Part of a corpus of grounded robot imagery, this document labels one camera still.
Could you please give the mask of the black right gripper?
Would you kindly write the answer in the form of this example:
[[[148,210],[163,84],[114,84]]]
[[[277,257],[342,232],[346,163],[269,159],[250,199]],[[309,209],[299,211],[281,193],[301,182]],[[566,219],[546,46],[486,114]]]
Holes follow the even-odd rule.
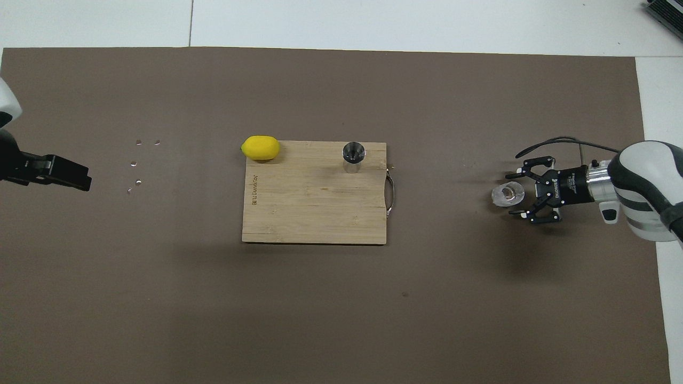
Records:
[[[551,198],[540,197],[531,206],[510,210],[509,215],[529,223],[558,223],[561,221],[559,207],[594,202],[587,182],[588,167],[554,170],[554,165],[553,156],[525,159],[520,168],[506,175],[506,180],[529,178],[537,184],[551,183]],[[537,173],[536,167],[544,170]]]

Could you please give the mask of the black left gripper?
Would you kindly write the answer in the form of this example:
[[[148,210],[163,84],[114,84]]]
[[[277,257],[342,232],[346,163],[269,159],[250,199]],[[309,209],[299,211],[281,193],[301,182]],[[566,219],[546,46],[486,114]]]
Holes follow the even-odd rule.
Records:
[[[53,182],[82,191],[90,191],[92,185],[89,168],[84,165],[58,155],[37,156],[15,150],[2,150],[1,180],[23,186]]]

